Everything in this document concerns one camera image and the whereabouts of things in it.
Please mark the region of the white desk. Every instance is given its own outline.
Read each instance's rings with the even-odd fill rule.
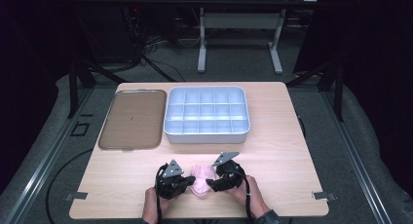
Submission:
[[[163,133],[161,144],[148,150],[106,151],[96,145],[74,200],[74,219],[138,218],[145,190],[154,186],[158,168],[176,159],[188,176],[194,165],[211,165],[220,152],[238,151],[234,161],[253,175],[264,200],[280,216],[323,216],[326,201],[315,200],[321,192],[319,178],[283,83],[129,83],[122,90],[165,90],[175,86],[240,86],[245,90],[250,131],[241,144],[171,144]],[[165,218],[245,217],[244,206],[226,193],[209,192],[204,198],[191,189],[180,195]]]
[[[206,28],[261,28],[275,29],[272,42],[268,43],[271,59],[276,74],[282,74],[282,65],[280,63],[277,45],[282,32],[285,10],[279,14],[208,14],[204,8],[200,10],[200,55],[198,58],[198,72],[203,73],[206,70],[207,60],[207,41]]]

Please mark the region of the pink object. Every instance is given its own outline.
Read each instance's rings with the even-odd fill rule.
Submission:
[[[194,184],[190,187],[192,192],[197,197],[203,197],[207,194],[210,187],[207,185],[206,179],[213,179],[215,180],[215,171],[213,170],[213,166],[200,166],[195,165],[192,167],[191,175],[195,176]]]

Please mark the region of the cable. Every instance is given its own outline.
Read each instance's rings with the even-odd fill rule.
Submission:
[[[250,200],[251,200],[251,193],[249,191],[249,182],[246,179],[246,176],[243,175],[240,172],[234,171],[234,170],[225,170],[225,173],[236,173],[237,175],[241,176],[244,181],[245,181],[245,188],[246,188],[246,198],[245,198],[245,211],[246,211],[246,217],[248,219],[248,223],[252,224],[254,221],[252,219],[251,215],[251,207],[250,207]]]
[[[55,180],[56,180],[57,176],[58,176],[58,175],[61,173],[61,171],[62,171],[64,168],[66,168],[67,165],[69,165],[71,162],[73,162],[74,160],[78,159],[79,157],[81,157],[81,156],[83,156],[83,155],[85,155],[85,154],[87,154],[87,153],[90,153],[90,152],[92,152],[92,151],[93,151],[93,149],[88,149],[88,150],[86,150],[86,151],[84,151],[84,152],[76,155],[75,157],[73,157],[73,158],[70,159],[69,161],[67,161],[67,162],[57,171],[57,173],[55,174],[55,176],[52,178],[52,181],[51,181],[51,183],[49,184],[49,187],[48,187],[48,191],[46,192],[46,212],[47,212],[47,214],[48,214],[49,221],[50,221],[52,224],[55,224],[55,221],[53,220],[52,215],[51,215],[51,212],[50,212],[49,196],[50,196],[50,193],[51,193],[51,190],[52,190],[52,186],[53,186],[53,184],[55,183]]]
[[[161,62],[161,61],[154,60],[154,59],[150,59],[150,60],[153,61],[153,62],[156,62],[156,63],[160,63],[160,64],[163,64],[163,65],[170,66],[171,68],[173,68],[178,73],[178,75],[182,79],[182,81],[185,81],[185,79],[182,77],[181,73],[179,72],[179,70],[176,67],[174,67],[172,65],[169,65],[167,63]]]
[[[155,176],[155,192],[156,192],[156,207],[157,207],[157,212],[158,212],[158,224],[162,224],[162,208],[161,208],[161,201],[159,198],[159,193],[160,191],[158,190],[158,176],[160,176],[161,170],[165,170],[167,168],[168,164],[165,164],[161,166],[158,169],[158,172],[156,173]]]
[[[304,127],[303,120],[301,119],[301,116],[297,113],[297,111],[295,111],[295,115],[297,116],[301,131],[303,132],[304,137],[306,137],[306,128]]]

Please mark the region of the black cable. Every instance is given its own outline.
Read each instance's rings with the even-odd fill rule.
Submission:
[[[173,69],[176,71],[176,73],[178,73],[178,75],[179,75],[179,77],[182,79],[182,81],[185,82],[185,79],[182,77],[181,73],[179,72],[179,70],[178,70],[176,67],[174,67],[174,66],[172,66],[172,65],[170,65],[170,64],[161,62],[161,61],[154,60],[154,59],[150,59],[150,60],[153,61],[153,62],[160,63],[160,64],[163,64],[163,65],[167,65],[167,66],[173,68]]]
[[[88,150],[86,150],[86,151],[84,151],[84,152],[76,155],[75,157],[73,157],[73,158],[70,159],[69,161],[67,161],[67,162],[57,171],[57,173],[55,174],[55,176],[52,178],[52,181],[51,181],[51,183],[49,184],[49,187],[48,187],[48,191],[46,192],[46,212],[47,212],[47,214],[48,214],[49,221],[50,221],[52,224],[55,224],[55,221],[54,221],[53,218],[52,218],[52,215],[51,215],[51,212],[50,212],[50,208],[49,208],[49,196],[50,196],[50,193],[51,193],[51,190],[52,190],[52,186],[53,186],[53,184],[55,183],[55,180],[56,180],[57,176],[58,176],[58,175],[61,173],[61,171],[62,171],[64,168],[66,168],[67,165],[69,165],[71,162],[73,162],[74,160],[78,159],[80,156],[83,156],[83,155],[85,155],[85,154],[87,154],[87,153],[90,153],[90,152],[92,152],[92,151],[93,151],[93,149],[88,149]]]
[[[246,176],[243,175],[240,172],[234,171],[234,170],[225,170],[225,173],[236,173],[237,175],[241,176],[244,181],[245,181],[245,188],[246,188],[246,198],[245,198],[245,212],[246,212],[246,217],[248,219],[248,223],[252,224],[254,221],[252,219],[251,215],[251,207],[250,207],[250,201],[251,201],[251,193],[249,191],[249,182],[246,179]]]
[[[164,78],[171,82],[176,82],[173,78],[171,78],[167,73],[165,73],[161,68],[159,68],[155,63],[152,62],[151,59],[142,55],[143,60],[145,60],[154,70],[156,70],[159,74],[161,74]]]
[[[161,208],[161,201],[159,198],[160,191],[158,190],[158,177],[160,176],[161,171],[163,173],[164,170],[167,168],[167,166],[168,164],[161,166],[158,169],[158,172],[156,173],[156,176],[155,176],[155,192],[156,192],[156,207],[157,207],[157,212],[158,212],[158,224],[162,224],[162,208]]]
[[[301,131],[303,132],[304,137],[306,137],[306,128],[304,127],[303,120],[301,119],[301,116],[295,111],[295,114],[297,115],[298,123],[300,124]]]

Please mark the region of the sleeve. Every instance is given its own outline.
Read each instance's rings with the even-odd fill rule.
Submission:
[[[143,220],[143,218],[139,218],[137,220],[137,224],[149,224],[149,223],[147,223],[145,220]]]
[[[282,220],[279,216],[271,209],[264,213],[258,219],[255,220],[254,224],[282,224]]]

